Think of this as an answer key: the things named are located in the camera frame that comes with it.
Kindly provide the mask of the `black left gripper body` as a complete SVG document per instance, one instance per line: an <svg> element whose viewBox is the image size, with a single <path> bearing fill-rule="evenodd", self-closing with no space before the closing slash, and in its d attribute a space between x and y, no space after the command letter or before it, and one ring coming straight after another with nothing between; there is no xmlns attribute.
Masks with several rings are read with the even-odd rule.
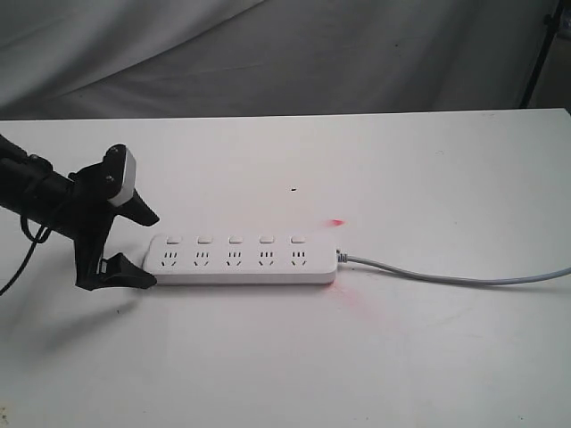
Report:
<svg viewBox="0 0 571 428"><path fill-rule="evenodd" d="M102 161L69 174L74 184L72 219L76 286L84 290L93 291L107 286L99 267L116 215L110 199L120 192L125 159L125 147L116 144L107 150Z"/></svg>

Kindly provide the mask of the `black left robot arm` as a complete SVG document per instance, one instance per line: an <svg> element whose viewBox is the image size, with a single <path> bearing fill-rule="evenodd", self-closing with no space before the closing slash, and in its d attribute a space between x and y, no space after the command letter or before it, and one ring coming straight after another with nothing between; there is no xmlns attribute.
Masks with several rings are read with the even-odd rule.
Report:
<svg viewBox="0 0 571 428"><path fill-rule="evenodd" d="M1 205L20 218L33 247L51 233L72 240L77 287L149 289L155 277L118 253L103 249L116 217L140 226L159 218L136 190L137 162L124 144L110 147L99 163L63 176L51 162L1 140Z"/></svg>

